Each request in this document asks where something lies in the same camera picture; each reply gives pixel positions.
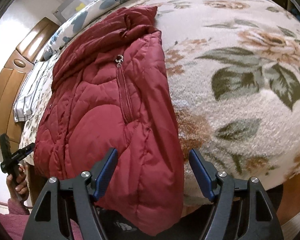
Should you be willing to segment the person's left hand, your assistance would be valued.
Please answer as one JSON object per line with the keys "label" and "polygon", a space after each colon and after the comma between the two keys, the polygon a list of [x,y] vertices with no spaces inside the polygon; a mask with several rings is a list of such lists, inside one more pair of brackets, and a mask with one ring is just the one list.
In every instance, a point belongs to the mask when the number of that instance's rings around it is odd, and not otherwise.
{"label": "person's left hand", "polygon": [[18,166],[19,175],[13,178],[9,174],[6,178],[6,184],[10,192],[11,200],[15,200],[23,204],[29,197],[29,188],[26,180],[25,167],[21,164]]}

